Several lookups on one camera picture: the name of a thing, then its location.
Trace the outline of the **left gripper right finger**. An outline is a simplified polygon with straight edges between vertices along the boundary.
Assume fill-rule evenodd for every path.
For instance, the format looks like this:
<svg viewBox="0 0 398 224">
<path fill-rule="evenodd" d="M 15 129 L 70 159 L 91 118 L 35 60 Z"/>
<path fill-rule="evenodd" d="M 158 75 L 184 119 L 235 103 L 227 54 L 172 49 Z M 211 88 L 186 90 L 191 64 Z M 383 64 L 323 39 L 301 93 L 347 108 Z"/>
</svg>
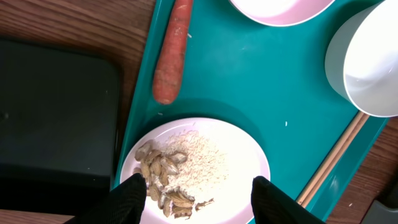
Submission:
<svg viewBox="0 0 398 224">
<path fill-rule="evenodd" d="M 325 224 L 263 176 L 253 178 L 251 205 L 256 224 Z"/>
</svg>

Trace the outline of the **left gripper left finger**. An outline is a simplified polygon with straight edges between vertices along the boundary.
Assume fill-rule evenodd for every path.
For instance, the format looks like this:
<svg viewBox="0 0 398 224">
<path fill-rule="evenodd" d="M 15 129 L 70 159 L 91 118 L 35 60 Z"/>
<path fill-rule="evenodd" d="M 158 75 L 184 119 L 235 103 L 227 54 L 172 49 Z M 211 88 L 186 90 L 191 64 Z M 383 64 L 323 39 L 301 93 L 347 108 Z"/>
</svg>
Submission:
<svg viewBox="0 0 398 224">
<path fill-rule="evenodd" d="M 88 212 L 65 224 L 140 224 L 147 197 L 146 180 L 133 174 Z"/>
</svg>

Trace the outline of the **white bowl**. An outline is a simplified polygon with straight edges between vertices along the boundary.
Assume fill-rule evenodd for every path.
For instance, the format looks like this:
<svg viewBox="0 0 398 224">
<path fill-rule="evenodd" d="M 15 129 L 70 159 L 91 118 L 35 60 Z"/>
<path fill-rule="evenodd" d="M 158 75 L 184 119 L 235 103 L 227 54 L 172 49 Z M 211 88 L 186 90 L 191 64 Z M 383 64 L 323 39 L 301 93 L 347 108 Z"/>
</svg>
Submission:
<svg viewBox="0 0 398 224">
<path fill-rule="evenodd" d="M 385 0 L 348 19 L 325 55 L 326 78 L 370 116 L 397 116 L 397 1 Z"/>
</svg>

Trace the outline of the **pink bowl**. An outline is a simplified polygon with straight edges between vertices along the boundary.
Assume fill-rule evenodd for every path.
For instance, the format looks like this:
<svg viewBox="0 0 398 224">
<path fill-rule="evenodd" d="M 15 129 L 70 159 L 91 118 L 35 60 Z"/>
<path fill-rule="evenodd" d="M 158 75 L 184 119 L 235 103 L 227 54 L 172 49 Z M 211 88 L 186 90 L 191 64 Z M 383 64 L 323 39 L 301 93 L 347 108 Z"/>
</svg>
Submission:
<svg viewBox="0 0 398 224">
<path fill-rule="evenodd" d="M 272 27 L 295 26 L 317 17 L 335 0 L 229 0 L 243 15 Z"/>
</svg>

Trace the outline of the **grey dishwasher rack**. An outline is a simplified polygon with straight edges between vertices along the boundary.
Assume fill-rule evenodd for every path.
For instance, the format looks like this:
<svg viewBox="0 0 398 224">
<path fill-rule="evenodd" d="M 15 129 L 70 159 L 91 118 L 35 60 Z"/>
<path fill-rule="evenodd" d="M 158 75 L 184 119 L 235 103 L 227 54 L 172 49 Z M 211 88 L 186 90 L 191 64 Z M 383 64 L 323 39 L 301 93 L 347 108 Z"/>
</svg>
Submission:
<svg viewBox="0 0 398 224">
<path fill-rule="evenodd" d="M 373 201 L 361 224 L 397 224 L 397 184 L 386 197 Z"/>
</svg>

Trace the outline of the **black waste bin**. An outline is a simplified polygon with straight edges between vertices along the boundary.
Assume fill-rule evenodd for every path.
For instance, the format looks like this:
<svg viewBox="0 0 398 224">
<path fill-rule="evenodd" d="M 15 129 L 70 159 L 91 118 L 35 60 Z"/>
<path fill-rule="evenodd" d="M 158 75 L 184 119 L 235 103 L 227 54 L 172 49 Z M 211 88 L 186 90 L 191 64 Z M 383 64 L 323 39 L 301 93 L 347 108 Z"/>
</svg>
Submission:
<svg viewBox="0 0 398 224">
<path fill-rule="evenodd" d="M 1 40 L 1 208 L 76 215 L 105 197 L 119 69 L 92 54 Z"/>
</svg>

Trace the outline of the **peanut shells pile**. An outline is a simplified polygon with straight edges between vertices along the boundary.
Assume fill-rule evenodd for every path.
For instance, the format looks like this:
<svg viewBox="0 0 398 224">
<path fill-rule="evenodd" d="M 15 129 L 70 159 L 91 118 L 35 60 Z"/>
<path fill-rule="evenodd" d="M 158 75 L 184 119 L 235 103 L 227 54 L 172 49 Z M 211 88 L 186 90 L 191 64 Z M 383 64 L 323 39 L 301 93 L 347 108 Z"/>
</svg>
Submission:
<svg viewBox="0 0 398 224">
<path fill-rule="evenodd" d="M 188 156 L 181 151 L 167 154 L 155 148 L 153 140 L 148 140 L 138 147 L 134 159 L 139 163 L 133 173 L 139 173 L 146 180 L 147 196 L 156 201 L 165 217 L 189 219 L 193 212 L 214 203 L 213 199 L 198 203 L 195 198 L 180 189 L 171 187 L 169 177 L 182 173 L 180 164 L 188 161 Z"/>
</svg>

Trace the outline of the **rice pile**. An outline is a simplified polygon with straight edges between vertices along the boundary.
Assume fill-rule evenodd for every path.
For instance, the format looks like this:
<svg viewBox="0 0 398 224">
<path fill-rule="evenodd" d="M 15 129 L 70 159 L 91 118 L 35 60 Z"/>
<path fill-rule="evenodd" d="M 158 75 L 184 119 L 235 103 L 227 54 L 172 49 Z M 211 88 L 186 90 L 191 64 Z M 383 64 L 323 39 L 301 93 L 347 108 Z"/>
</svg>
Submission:
<svg viewBox="0 0 398 224">
<path fill-rule="evenodd" d="M 198 131 L 184 131 L 170 136 L 160 145 L 160 150 L 171 155 L 186 154 L 187 160 L 177 167 L 177 175 L 168 176 L 165 187 L 158 177 L 155 183 L 163 192 L 179 189 L 186 196 L 202 203 L 215 198 L 229 179 L 229 158 L 218 143 Z"/>
</svg>

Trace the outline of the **pink plate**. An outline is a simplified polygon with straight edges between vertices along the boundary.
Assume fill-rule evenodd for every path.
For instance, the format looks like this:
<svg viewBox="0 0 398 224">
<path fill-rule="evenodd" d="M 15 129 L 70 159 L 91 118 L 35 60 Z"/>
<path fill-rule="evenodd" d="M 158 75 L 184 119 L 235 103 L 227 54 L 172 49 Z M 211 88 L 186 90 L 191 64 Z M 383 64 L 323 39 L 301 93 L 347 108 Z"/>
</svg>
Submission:
<svg viewBox="0 0 398 224">
<path fill-rule="evenodd" d="M 147 200 L 141 223 L 254 223 L 251 206 L 252 180 L 257 176 L 270 179 L 269 163 L 260 145 L 237 126 L 211 118 L 185 118 L 160 125 L 133 145 L 121 162 L 115 185 L 132 176 L 139 165 L 134 158 L 136 149 L 149 140 L 166 143 L 173 135 L 196 131 L 216 143 L 228 158 L 229 177 L 212 197 L 214 203 L 194 210 L 191 217 L 165 217 L 157 204 Z"/>
</svg>

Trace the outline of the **orange carrot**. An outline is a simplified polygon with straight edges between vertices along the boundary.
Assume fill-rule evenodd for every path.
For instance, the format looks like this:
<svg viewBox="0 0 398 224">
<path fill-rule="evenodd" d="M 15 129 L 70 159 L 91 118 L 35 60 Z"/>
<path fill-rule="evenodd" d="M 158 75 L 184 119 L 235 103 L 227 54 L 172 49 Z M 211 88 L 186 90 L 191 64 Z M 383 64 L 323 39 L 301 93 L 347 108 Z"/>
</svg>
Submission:
<svg viewBox="0 0 398 224">
<path fill-rule="evenodd" d="M 175 0 L 152 84 L 156 102 L 169 105 L 177 98 L 183 77 L 193 0 Z"/>
</svg>

